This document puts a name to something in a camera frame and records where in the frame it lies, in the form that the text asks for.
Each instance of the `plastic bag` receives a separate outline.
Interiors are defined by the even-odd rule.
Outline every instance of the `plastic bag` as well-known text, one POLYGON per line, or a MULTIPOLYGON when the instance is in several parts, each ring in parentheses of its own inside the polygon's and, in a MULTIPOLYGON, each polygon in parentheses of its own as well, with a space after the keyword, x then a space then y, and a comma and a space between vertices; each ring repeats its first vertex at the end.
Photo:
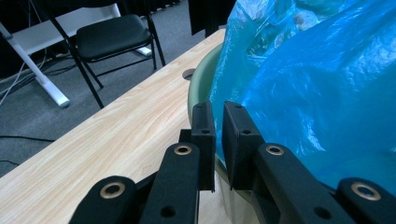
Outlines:
POLYGON ((394 3, 252 2, 238 1, 227 26, 210 95, 217 130, 235 101, 321 182, 361 177, 396 195, 394 3))

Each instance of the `table top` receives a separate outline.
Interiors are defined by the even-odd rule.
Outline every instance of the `table top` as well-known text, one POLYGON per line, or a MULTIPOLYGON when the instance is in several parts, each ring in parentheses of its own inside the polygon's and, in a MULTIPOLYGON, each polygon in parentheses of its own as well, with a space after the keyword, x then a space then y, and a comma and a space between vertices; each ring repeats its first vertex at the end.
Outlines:
MULTIPOLYGON (((188 50, 30 160, 0 178, 0 223, 67 223, 99 180, 139 182, 158 171, 180 129, 189 129, 184 71, 224 39, 224 30, 188 50)), ((228 223, 219 187, 201 191, 200 223, 228 223)))

